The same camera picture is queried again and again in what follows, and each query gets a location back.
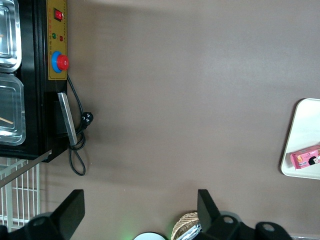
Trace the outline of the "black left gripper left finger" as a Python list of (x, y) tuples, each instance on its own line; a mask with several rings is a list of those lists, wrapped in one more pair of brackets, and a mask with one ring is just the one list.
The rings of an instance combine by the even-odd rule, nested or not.
[(83, 189), (73, 190), (50, 215), (63, 240), (70, 240), (85, 216)]

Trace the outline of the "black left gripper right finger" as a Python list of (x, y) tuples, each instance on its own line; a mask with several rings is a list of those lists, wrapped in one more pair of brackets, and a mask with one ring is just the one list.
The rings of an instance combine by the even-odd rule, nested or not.
[(199, 189), (197, 192), (197, 215), (203, 232), (207, 232), (221, 215), (207, 189)]

